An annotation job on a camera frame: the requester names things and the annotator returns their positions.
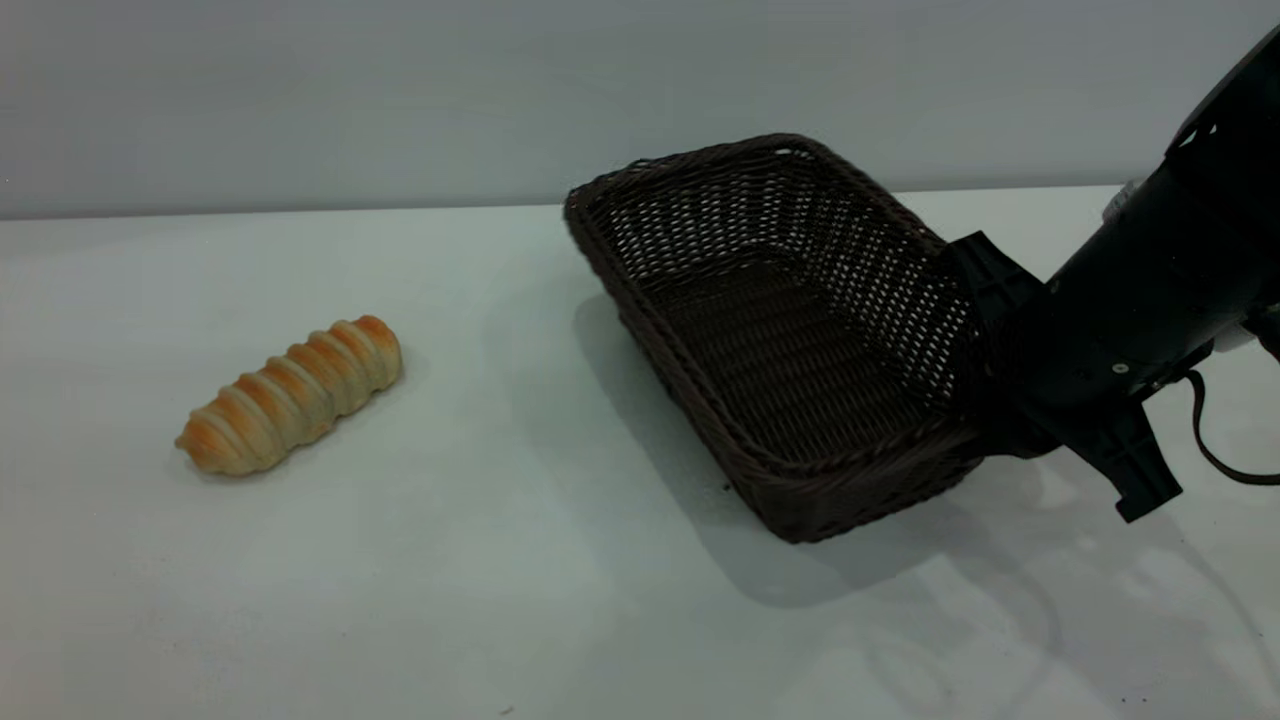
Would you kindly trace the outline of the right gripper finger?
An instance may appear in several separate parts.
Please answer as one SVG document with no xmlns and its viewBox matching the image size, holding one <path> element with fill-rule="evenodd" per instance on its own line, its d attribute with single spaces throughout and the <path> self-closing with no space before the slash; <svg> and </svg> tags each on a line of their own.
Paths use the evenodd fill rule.
<svg viewBox="0 0 1280 720">
<path fill-rule="evenodd" d="M 1041 380 L 988 380 L 988 455 L 1036 459 L 1062 446 L 1044 425 Z"/>
<path fill-rule="evenodd" d="M 1020 413 L 1027 405 L 1029 324 L 1016 310 L 980 319 L 972 337 L 972 409 Z"/>
</svg>

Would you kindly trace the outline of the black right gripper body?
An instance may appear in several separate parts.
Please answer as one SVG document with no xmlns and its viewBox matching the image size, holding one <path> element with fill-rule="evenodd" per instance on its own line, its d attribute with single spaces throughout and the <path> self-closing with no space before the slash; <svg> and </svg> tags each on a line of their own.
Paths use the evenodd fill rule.
<svg viewBox="0 0 1280 720">
<path fill-rule="evenodd" d="M 1162 165 L 1048 281 L 975 232 L 946 249 L 978 322 L 1024 310 L 1044 425 L 1135 521 L 1181 493 L 1143 409 L 1194 377 L 1216 338 L 1277 299 L 1277 184 Z M 972 409 L 972 342 L 960 363 Z"/>
</svg>

